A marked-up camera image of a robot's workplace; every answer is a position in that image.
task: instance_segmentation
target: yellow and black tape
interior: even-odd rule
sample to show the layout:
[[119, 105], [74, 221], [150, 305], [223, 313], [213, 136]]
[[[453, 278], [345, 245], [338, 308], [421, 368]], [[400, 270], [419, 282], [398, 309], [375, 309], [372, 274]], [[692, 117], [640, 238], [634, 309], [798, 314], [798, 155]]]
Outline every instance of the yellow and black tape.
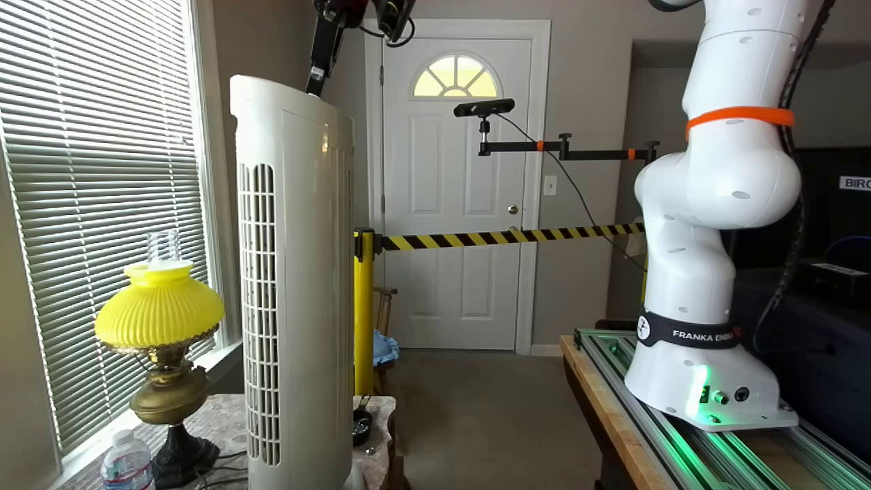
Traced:
[[590, 235], [627, 235], [643, 233], [643, 222], [613, 226], [574, 226], [574, 229], [507, 229], [507, 230], [466, 230], [466, 233], [375, 233], [375, 250], [436, 250], [436, 246], [481, 246], [481, 245], [517, 245], [517, 241], [560, 241]]

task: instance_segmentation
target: door window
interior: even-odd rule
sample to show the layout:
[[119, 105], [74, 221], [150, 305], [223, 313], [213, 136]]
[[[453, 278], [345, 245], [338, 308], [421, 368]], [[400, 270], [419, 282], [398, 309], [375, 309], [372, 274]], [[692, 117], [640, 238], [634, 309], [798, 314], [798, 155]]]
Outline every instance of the door window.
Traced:
[[496, 72], [468, 54], [439, 56], [415, 82], [415, 97], [499, 97], [499, 93]]

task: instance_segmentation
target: window blinds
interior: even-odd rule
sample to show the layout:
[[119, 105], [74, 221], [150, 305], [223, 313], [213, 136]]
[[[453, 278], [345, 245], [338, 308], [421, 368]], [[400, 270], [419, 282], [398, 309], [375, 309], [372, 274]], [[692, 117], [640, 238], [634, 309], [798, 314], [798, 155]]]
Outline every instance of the window blinds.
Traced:
[[206, 280], [183, 8], [0, 3], [0, 140], [62, 451], [144, 381], [142, 359], [95, 342], [92, 317], [146, 233], [178, 229]]

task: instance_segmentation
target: green light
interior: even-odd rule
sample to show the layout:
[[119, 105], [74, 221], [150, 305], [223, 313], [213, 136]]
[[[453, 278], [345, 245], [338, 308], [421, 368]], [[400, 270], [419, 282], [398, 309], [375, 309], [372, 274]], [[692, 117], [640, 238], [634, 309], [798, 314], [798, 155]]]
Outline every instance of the green light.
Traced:
[[710, 381], [710, 368], [707, 363], [698, 363], [695, 376], [692, 376], [688, 396], [685, 396], [685, 406], [683, 406], [688, 419], [699, 415], [699, 400], [703, 400], [703, 392], [704, 392], [707, 381]]

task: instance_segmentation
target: tower fan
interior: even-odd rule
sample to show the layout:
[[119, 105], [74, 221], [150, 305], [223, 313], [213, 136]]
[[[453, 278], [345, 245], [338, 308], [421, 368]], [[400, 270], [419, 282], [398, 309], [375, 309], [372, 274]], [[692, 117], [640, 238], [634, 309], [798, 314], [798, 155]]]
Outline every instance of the tower fan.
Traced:
[[231, 76], [251, 487], [352, 471], [352, 131], [315, 94]]

